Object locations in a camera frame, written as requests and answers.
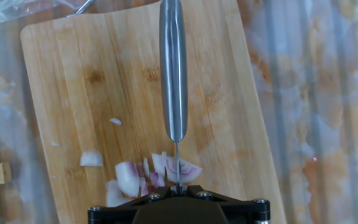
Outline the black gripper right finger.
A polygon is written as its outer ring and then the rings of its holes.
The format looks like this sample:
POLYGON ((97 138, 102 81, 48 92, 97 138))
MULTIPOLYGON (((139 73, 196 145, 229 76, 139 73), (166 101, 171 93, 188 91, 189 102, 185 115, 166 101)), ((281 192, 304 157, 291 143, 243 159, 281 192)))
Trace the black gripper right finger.
POLYGON ((264 198, 239 200, 205 190, 199 185, 181 186, 180 206, 195 223, 270 223, 270 202, 264 198))

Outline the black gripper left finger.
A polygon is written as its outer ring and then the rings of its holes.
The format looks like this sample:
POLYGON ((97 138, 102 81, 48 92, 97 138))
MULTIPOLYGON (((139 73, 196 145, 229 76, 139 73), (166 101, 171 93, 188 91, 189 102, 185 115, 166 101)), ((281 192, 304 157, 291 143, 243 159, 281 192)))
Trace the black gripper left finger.
POLYGON ((169 223, 178 209, 172 198, 178 187, 159 187, 154 192, 117 206, 95 206, 88 209, 88 224, 169 223))

